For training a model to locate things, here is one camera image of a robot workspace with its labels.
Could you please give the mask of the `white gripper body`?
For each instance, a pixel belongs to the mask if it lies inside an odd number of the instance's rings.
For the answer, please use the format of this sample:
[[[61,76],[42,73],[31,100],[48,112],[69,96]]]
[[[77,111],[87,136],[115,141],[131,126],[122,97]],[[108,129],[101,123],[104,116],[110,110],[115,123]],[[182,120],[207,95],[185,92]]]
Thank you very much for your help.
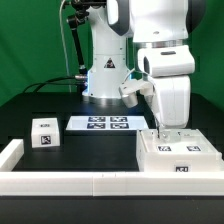
[[[189,119],[189,74],[195,70],[189,47],[141,48],[137,60],[142,79],[152,85],[147,103],[159,125],[184,128]]]

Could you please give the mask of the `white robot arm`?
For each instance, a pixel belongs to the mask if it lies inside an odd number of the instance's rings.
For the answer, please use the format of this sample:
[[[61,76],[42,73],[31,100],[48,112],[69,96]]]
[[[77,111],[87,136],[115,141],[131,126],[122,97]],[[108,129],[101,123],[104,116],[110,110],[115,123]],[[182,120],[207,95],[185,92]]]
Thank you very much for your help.
[[[206,0],[104,0],[91,6],[93,65],[84,98],[134,107],[141,93],[159,131],[184,128],[195,71],[186,40],[205,11]]]

